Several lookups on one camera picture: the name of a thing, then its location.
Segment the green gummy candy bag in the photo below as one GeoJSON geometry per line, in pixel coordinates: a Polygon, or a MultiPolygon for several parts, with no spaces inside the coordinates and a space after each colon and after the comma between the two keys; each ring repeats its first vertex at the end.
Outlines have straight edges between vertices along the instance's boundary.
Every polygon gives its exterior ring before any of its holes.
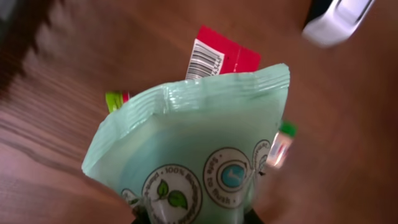
{"type": "Polygon", "coordinates": [[[110,113],[122,107],[130,99],[128,91],[109,91],[105,93],[105,101],[110,113]]]}

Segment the mint green wipes pouch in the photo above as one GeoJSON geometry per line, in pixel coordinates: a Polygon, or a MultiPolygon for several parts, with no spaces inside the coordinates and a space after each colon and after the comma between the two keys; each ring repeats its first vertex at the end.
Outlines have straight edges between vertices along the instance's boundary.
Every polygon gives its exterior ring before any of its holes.
{"type": "Polygon", "coordinates": [[[106,117],[82,171],[137,223],[247,223],[289,83],[280,63],[155,86],[106,117]]]}

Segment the green lid spice jar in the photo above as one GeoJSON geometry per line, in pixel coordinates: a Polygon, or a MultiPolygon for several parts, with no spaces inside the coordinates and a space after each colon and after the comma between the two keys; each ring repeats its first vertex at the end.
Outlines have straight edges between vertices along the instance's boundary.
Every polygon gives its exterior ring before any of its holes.
{"type": "Polygon", "coordinates": [[[283,121],[280,124],[266,160],[268,166],[276,169],[283,166],[296,132],[296,127],[292,123],[283,121]]]}

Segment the red snack bar wrapper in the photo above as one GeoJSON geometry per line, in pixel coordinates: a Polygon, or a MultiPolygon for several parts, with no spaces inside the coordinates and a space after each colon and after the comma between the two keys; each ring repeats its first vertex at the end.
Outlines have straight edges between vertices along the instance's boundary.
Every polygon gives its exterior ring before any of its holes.
{"type": "Polygon", "coordinates": [[[185,78],[187,80],[226,73],[254,72],[261,55],[201,26],[193,43],[185,78]]]}

